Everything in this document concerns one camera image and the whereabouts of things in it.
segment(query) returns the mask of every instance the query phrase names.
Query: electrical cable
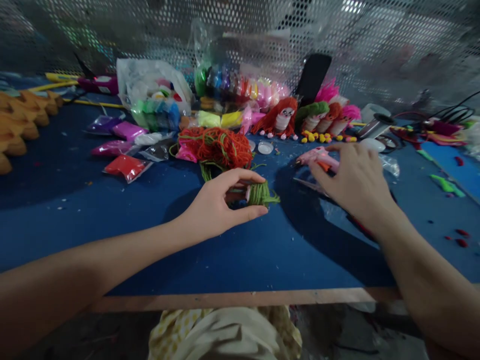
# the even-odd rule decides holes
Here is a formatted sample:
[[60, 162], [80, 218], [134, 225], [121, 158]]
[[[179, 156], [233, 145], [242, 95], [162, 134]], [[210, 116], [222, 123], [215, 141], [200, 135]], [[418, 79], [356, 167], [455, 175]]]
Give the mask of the electrical cable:
[[[468, 107], [466, 105], [463, 105], [464, 108], [463, 109], [458, 109], [457, 111], [454, 111], [454, 112], [451, 112], [453, 110], [455, 110], [456, 108], [462, 106], [463, 103], [465, 103], [466, 101], [470, 100], [471, 98], [473, 98], [475, 95], [478, 95], [480, 94], [480, 91], [477, 91], [477, 92], [474, 92], [472, 95], [466, 97], [465, 99], [463, 99], [462, 101], [460, 101], [458, 104], [456, 105], [452, 105], [452, 106], [448, 106], [448, 107], [445, 107], [439, 111], [437, 111], [436, 113], [434, 113], [433, 115], [430, 116], [430, 118], [433, 118], [433, 117], [438, 117], [438, 115], [442, 114], [443, 112], [445, 112], [445, 114], [441, 115], [441, 117], [439, 118], [439, 120], [441, 122], [444, 122], [444, 123], [453, 123], [453, 124], [457, 124], [463, 120], [466, 120], [468, 119], [469, 117], [471, 117], [473, 114], [475, 114], [475, 110], [472, 109], [471, 107]], [[461, 111], [465, 111], [466, 110], [466, 113], [463, 114], [463, 116], [459, 116], [459, 117], [456, 117], [455, 119], [451, 120], [451, 117], [455, 114], [457, 114], [458, 112], [461, 112]]]

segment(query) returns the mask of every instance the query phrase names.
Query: pink glue gun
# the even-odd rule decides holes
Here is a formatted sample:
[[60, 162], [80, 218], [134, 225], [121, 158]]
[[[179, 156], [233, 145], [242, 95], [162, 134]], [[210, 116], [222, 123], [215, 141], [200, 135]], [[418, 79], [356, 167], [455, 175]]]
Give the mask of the pink glue gun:
[[323, 146], [316, 147], [306, 153], [300, 155], [296, 159], [297, 164], [307, 165], [309, 162], [315, 161], [330, 166], [330, 169], [336, 174], [339, 171], [340, 163], [329, 155]]

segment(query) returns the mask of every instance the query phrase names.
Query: perforated metal sheet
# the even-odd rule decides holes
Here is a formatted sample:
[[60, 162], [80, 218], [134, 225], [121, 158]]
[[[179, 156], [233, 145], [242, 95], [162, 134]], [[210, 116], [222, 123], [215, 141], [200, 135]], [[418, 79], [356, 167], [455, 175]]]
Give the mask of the perforated metal sheet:
[[22, 73], [94, 72], [115, 59], [162, 59], [192, 84], [190, 24], [260, 33], [290, 28], [288, 44], [226, 42], [233, 64], [269, 65], [292, 88], [313, 52], [333, 57], [354, 103], [418, 108], [457, 101], [480, 87], [480, 5], [476, 0], [3, 0], [0, 66]]

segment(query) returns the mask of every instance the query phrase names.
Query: orange yarn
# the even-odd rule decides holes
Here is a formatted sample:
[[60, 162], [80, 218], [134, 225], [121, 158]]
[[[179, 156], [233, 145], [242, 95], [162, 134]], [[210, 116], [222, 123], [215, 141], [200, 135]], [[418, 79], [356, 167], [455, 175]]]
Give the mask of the orange yarn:
[[[280, 100], [280, 102], [272, 110], [270, 110], [264, 117], [260, 119], [259, 122], [257, 122], [252, 127], [252, 134], [258, 133], [259, 130], [264, 130], [266, 133], [274, 133], [279, 137], [281, 137], [283, 134], [285, 134], [287, 138], [290, 137], [295, 133], [295, 116], [297, 115], [298, 105], [299, 103], [294, 97], [287, 97], [283, 100]], [[288, 123], [286, 129], [282, 132], [276, 133], [275, 121], [277, 121], [277, 115], [285, 108], [292, 108], [294, 110], [294, 113], [291, 116], [290, 122]]]
[[225, 169], [252, 166], [252, 151], [245, 135], [220, 127], [190, 127], [178, 134], [178, 143], [200, 162], [213, 162]]

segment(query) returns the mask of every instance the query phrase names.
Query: red yarn doll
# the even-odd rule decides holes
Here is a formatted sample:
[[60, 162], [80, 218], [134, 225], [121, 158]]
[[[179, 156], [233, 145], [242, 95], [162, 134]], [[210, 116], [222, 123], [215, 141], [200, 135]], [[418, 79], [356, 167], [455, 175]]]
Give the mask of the red yarn doll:
[[298, 102], [294, 97], [287, 97], [270, 110], [259, 122], [253, 126], [251, 132], [256, 134], [259, 130], [260, 135], [267, 134], [269, 139], [274, 135], [285, 140], [293, 135], [293, 139], [297, 140], [295, 135], [295, 115], [297, 114]]
[[324, 134], [328, 130], [330, 125], [334, 122], [334, 120], [338, 118], [340, 116], [340, 113], [342, 112], [342, 107], [338, 102], [332, 102], [328, 106], [330, 108], [328, 114], [323, 119], [321, 119], [316, 126], [316, 132], [319, 134]]
[[326, 131], [332, 136], [338, 136], [352, 120], [360, 120], [362, 114], [355, 105], [347, 105], [341, 110], [341, 115], [330, 125]]

